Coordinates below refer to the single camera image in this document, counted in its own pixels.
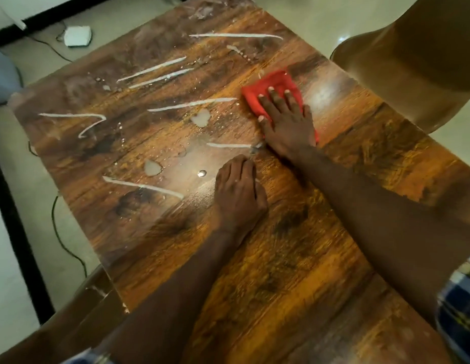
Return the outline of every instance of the black baseboard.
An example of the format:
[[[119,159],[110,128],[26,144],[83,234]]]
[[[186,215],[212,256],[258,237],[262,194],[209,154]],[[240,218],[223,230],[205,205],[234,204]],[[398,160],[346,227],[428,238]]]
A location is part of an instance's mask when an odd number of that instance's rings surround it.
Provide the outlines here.
[[[24,23],[28,26],[26,30],[20,30],[16,25],[3,28],[0,30],[0,47],[38,30],[43,30],[51,24],[58,23],[103,1],[106,0],[70,0],[24,20]]]
[[[0,210],[2,219],[7,228],[11,246],[13,248],[19,268],[23,276],[32,306],[38,316],[39,324],[45,323],[55,313],[51,304],[50,295],[46,289],[41,272],[32,254],[31,246],[26,237],[16,205],[9,190],[9,186],[0,168]]]

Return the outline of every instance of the chair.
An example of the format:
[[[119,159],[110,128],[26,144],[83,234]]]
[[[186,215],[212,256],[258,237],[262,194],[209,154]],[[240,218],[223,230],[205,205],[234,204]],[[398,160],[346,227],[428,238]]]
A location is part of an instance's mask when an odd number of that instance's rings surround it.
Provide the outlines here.
[[[470,0],[417,0],[389,26],[342,42],[330,58],[431,133],[470,99]]]
[[[73,299],[36,332],[0,355],[0,364],[58,364],[97,346],[127,313],[99,266]]]

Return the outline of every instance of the white wall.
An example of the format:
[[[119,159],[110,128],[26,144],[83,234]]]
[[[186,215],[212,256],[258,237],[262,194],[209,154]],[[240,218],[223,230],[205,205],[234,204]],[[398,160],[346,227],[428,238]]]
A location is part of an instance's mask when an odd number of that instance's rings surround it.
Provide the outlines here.
[[[27,19],[67,1],[69,0],[0,0],[0,30],[12,25],[13,20]]]
[[[0,354],[39,328],[0,212]]]

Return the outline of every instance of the beige floor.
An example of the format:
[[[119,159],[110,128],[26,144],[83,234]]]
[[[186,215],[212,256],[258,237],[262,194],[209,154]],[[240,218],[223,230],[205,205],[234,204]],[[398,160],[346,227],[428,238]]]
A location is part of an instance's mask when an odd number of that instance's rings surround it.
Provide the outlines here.
[[[415,0],[255,1],[329,56],[342,40],[391,23]],[[50,26],[35,36],[74,60],[178,3],[178,0],[110,0],[65,20],[68,25],[92,26],[93,41],[87,48],[68,49],[56,42],[61,24]],[[5,46],[1,51],[18,66],[25,84],[35,82],[67,63],[47,46],[27,38]],[[433,136],[470,164],[470,103]],[[81,283],[81,265],[60,248],[55,238],[50,211],[57,188],[41,161],[28,152],[27,137],[6,107],[0,108],[0,165],[53,304],[58,309]],[[86,261],[89,271],[93,270],[98,259],[62,200],[56,211],[64,243]]]

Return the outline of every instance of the forearm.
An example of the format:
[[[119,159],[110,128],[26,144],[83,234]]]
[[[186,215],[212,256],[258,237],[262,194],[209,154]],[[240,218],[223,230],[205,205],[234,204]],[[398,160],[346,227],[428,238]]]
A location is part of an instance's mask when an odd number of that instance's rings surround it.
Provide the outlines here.
[[[295,161],[374,268],[430,323],[436,294],[470,257],[470,226],[382,188],[317,149]]]
[[[178,362],[220,269],[233,254],[230,232],[215,231],[200,249],[98,348],[117,364]]]

